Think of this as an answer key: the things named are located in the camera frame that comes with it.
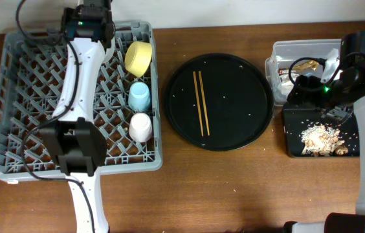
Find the grey round plate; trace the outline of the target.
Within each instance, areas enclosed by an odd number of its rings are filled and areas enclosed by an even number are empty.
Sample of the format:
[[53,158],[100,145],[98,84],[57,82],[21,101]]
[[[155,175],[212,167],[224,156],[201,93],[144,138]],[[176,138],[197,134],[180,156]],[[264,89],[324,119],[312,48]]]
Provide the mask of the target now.
[[103,63],[107,63],[112,58],[114,52],[115,52],[115,38],[112,38],[111,46],[105,52]]

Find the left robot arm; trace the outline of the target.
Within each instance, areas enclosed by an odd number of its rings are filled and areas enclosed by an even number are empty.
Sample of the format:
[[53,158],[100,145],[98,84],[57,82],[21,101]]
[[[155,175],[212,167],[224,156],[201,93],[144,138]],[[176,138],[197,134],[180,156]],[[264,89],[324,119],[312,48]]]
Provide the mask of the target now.
[[67,70],[52,120],[39,130],[52,161],[72,193],[77,232],[109,232],[100,187],[107,142],[94,124],[99,70],[113,53],[115,26],[110,1],[66,8],[61,22]]

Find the wooden chopstick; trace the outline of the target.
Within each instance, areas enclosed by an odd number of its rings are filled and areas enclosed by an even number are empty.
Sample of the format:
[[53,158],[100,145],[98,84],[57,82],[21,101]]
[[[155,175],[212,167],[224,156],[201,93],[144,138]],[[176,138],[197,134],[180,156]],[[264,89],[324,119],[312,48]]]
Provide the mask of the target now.
[[199,101],[197,77],[196,77],[195,71],[193,71],[193,79],[194,79],[194,88],[195,88],[195,98],[196,98],[196,102],[197,102],[197,112],[198,112],[198,117],[199,117],[199,125],[200,125],[200,130],[201,130],[201,136],[203,137],[204,136],[203,121],[202,121],[202,116],[201,116],[201,106],[200,106],[200,101]]
[[206,107],[205,91],[204,91],[201,71],[199,71],[199,82],[200,82],[201,96],[202,96],[202,101],[203,101],[203,109],[204,109],[204,114],[205,114],[207,135],[210,136],[210,128],[209,128],[209,122],[208,122],[208,111],[207,111],[207,107]]

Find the white tissue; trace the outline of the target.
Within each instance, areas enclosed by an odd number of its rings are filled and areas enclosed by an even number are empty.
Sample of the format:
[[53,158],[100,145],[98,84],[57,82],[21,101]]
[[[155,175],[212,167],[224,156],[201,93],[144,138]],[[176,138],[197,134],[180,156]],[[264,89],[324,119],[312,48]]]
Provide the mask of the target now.
[[280,83],[276,86],[276,99],[278,102],[286,102],[289,93],[292,91],[294,84],[289,79],[288,74],[280,75]]

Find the yellow bowl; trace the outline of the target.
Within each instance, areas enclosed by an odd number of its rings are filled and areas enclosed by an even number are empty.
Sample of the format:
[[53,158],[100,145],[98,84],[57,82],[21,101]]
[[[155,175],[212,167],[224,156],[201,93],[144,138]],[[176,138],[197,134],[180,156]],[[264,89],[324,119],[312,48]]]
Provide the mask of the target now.
[[134,41],[126,52],[126,70],[137,78],[142,77],[150,66],[152,54],[153,47],[150,43]]

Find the pink plastic cup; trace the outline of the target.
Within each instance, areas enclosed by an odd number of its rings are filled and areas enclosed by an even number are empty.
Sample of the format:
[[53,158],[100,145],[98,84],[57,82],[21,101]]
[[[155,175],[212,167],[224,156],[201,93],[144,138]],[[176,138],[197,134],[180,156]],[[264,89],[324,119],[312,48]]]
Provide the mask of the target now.
[[129,135],[135,142],[147,142],[153,133],[151,118],[145,113],[135,113],[131,117]]

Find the food scraps pile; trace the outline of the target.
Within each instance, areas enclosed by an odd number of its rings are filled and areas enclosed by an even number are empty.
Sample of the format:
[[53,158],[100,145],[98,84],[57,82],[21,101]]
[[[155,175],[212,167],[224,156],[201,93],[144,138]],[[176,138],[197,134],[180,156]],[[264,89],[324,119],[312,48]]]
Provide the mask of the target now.
[[323,124],[314,125],[302,131],[300,138],[304,143],[301,155],[329,157],[343,156],[349,152],[345,140],[340,137],[340,130],[328,128]]

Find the gold snack wrapper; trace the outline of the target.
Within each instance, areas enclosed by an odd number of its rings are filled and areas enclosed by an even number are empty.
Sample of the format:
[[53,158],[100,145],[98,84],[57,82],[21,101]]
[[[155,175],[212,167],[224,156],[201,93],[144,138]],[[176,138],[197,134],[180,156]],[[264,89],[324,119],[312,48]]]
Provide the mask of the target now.
[[[292,68],[292,73],[298,73],[298,72],[303,72],[303,71],[306,71],[306,70],[316,70],[319,66],[319,63],[317,61],[313,61],[313,60],[310,60],[310,61],[306,61],[306,62],[303,62],[299,65],[295,65],[293,68]],[[281,68],[281,69],[278,69],[278,74],[279,75],[284,75],[284,74],[288,74],[289,73],[289,68]]]

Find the blue plastic cup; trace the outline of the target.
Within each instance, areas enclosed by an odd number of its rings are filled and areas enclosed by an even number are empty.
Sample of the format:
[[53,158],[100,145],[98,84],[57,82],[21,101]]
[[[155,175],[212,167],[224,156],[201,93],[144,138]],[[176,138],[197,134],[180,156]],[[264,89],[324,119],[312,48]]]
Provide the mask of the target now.
[[146,112],[151,105],[149,87],[143,82],[135,82],[129,90],[128,105],[135,112]]

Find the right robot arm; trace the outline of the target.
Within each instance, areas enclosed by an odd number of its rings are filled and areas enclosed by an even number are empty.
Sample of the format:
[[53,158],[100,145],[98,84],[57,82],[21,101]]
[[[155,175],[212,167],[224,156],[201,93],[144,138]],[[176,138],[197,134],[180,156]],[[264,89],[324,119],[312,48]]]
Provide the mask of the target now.
[[341,39],[339,65],[325,59],[323,76],[300,75],[287,97],[288,105],[313,106],[323,111],[322,118],[336,106],[348,107],[355,115],[359,132],[360,189],[354,214],[330,213],[317,223],[286,222],[284,232],[365,232],[365,31]]

